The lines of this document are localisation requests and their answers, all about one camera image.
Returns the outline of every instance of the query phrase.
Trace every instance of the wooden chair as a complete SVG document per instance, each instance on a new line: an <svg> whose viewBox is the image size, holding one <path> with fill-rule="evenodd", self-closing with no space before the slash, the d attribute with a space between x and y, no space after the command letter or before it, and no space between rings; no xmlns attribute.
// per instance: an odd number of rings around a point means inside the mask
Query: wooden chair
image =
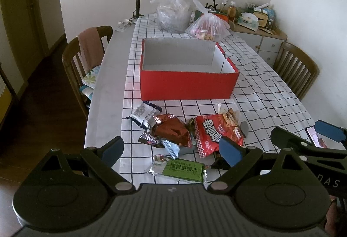
<svg viewBox="0 0 347 237"><path fill-rule="evenodd" d="M111 26L100 26L97 27L97 30L100 36L100 40L102 37L107 36L107 42L110 42L110 39L113 34ZM67 78L70 81L72 90L75 93L77 101L79 102L79 105L82 108L84 115L86 116L86 118L88 118L90 100L88 99L88 97L86 97L79 91L79 88L83 86L81 79L84 78L84 76L86 76L88 72L84 71L80 59L80 54L81 51L79 48L79 39L76 37L67 44L61 59L64 65Z"/></svg>
<svg viewBox="0 0 347 237"><path fill-rule="evenodd" d="M6 109L5 114L1 113L3 115L3 118L0 119L0 129L1 129L9 111L11 110L11 107L13 106L13 104L18 105L19 101L18 101L18 97L17 97L16 92L14 91L11 83L8 81L7 77L5 76L5 73L3 72L2 68L1 68L1 63L0 63L0 77L2 78L2 80L4 81L4 83L6 85L5 89L7 89L8 92L10 92L10 96L11 96L11 102L9 103L9 105L7 107L5 107L5 109Z"/></svg>
<svg viewBox="0 0 347 237"><path fill-rule="evenodd" d="M315 62L291 43L281 44L273 69L301 100L318 76Z"/></svg>

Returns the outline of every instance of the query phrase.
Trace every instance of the glass jar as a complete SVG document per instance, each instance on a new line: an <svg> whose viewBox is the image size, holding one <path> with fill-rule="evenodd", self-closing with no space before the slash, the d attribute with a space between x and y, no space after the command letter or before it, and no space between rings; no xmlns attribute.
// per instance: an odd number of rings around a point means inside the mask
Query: glass jar
<svg viewBox="0 0 347 237"><path fill-rule="evenodd" d="M230 22L234 22L236 16L236 3L234 1L230 2L230 6L228 8L228 18Z"/></svg>
<svg viewBox="0 0 347 237"><path fill-rule="evenodd" d="M241 13L247 11L247 0L222 0L220 4L220 11L222 13L228 14L228 10L230 7L230 3L235 2L237 7L236 7L236 18L238 18Z"/></svg>

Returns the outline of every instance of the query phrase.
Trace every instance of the floral cushion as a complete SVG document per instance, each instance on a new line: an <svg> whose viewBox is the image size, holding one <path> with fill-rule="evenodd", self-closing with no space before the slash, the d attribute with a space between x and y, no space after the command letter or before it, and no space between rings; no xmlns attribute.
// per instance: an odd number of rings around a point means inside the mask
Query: floral cushion
<svg viewBox="0 0 347 237"><path fill-rule="evenodd" d="M100 66L93 68L90 72L87 73L84 78L82 78L82 83L94 89L95 83L97 82L99 70Z"/></svg>

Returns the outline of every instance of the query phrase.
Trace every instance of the door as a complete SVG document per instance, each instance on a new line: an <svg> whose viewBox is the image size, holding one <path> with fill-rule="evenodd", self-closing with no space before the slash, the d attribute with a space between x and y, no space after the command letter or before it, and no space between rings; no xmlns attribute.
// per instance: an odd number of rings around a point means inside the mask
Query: door
<svg viewBox="0 0 347 237"><path fill-rule="evenodd" d="M33 0L0 0L6 32L25 80L43 59Z"/></svg>
<svg viewBox="0 0 347 237"><path fill-rule="evenodd" d="M244 41L246 41L247 45L250 46L256 53L258 53L259 46L261 43L261 39L263 38L261 35L249 34L243 32L235 32L238 36L240 36Z"/></svg>

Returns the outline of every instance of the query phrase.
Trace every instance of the white cabinet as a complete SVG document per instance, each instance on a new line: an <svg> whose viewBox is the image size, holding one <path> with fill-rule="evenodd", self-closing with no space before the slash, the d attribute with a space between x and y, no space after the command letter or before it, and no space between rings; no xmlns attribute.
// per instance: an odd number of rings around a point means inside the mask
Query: white cabinet
<svg viewBox="0 0 347 237"><path fill-rule="evenodd" d="M275 64L283 39L277 39L257 34L235 32L247 45L256 51L271 67Z"/></svg>
<svg viewBox="0 0 347 237"><path fill-rule="evenodd" d="M275 64L278 51L280 50L283 40L263 37L260 49L258 51L259 56L261 56L271 67Z"/></svg>
<svg viewBox="0 0 347 237"><path fill-rule="evenodd" d="M243 32L237 32L236 34L240 36L244 41L246 41L247 45L258 53L261 39L263 38L261 35L248 34Z"/></svg>
<svg viewBox="0 0 347 237"><path fill-rule="evenodd" d="M259 56L263 58L264 61L266 61L270 65L270 67L273 67L276 61L278 52L268 52L268 51L260 50L258 54Z"/></svg>
<svg viewBox="0 0 347 237"><path fill-rule="evenodd" d="M260 51L268 51L268 52L278 53L278 51L280 50L282 42L283 42L283 40L264 36L263 41L261 42Z"/></svg>

